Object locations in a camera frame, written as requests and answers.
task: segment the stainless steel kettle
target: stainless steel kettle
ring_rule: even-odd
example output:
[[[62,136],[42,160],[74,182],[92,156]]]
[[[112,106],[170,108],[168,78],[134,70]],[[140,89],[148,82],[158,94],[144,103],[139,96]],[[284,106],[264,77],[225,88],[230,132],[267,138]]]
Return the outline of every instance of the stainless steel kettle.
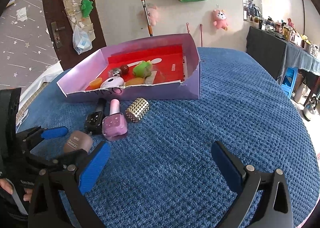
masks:
[[[310,121],[313,117],[313,115],[316,114],[316,108],[318,105],[318,99],[316,97],[312,97],[309,99],[308,103],[303,109],[303,115],[307,119],[307,121]]]

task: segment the pink plush toy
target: pink plush toy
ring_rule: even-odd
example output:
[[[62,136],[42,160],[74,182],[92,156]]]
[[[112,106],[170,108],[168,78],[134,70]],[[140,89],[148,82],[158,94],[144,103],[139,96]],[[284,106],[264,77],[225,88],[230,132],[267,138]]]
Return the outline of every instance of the pink plush toy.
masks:
[[[159,21],[159,12],[157,10],[157,7],[153,6],[151,8],[147,8],[147,12],[148,12],[150,25],[155,26]]]
[[[291,22],[291,18],[288,18],[288,26],[294,28],[294,23]]]
[[[214,10],[212,12],[213,14],[213,24],[216,26],[217,29],[224,29],[225,31],[228,30],[228,21],[227,21],[227,17],[224,14],[224,11],[220,11],[220,10]]]

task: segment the pink nail polish bottle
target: pink nail polish bottle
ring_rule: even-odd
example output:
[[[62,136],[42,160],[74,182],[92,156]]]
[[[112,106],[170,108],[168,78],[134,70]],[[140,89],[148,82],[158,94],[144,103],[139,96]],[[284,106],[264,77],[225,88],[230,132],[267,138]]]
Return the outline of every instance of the pink nail polish bottle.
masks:
[[[113,99],[110,102],[110,115],[105,117],[102,122],[102,133],[109,141],[115,141],[127,136],[127,121],[120,113],[120,102]]]

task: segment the pink cap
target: pink cap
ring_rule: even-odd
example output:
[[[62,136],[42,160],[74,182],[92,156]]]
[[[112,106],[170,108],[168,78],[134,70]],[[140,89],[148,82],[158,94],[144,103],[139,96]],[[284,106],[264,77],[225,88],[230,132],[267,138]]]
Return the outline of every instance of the pink cap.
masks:
[[[110,102],[110,113],[109,115],[116,114],[120,112],[120,102],[117,99],[113,99]]]

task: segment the blue gripper pad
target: blue gripper pad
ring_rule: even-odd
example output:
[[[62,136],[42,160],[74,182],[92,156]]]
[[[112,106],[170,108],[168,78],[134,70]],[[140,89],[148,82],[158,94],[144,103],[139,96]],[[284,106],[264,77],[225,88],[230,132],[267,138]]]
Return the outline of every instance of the blue gripper pad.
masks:
[[[63,137],[67,135],[67,133],[68,133],[68,128],[65,126],[53,128],[53,129],[47,129],[42,132],[41,138],[45,140],[49,140],[53,138]]]
[[[211,155],[230,190],[240,194],[242,192],[242,177],[217,142],[212,143]]]
[[[79,190],[82,194],[91,191],[102,169],[110,157],[110,146],[105,143],[96,156],[89,162],[79,177]]]

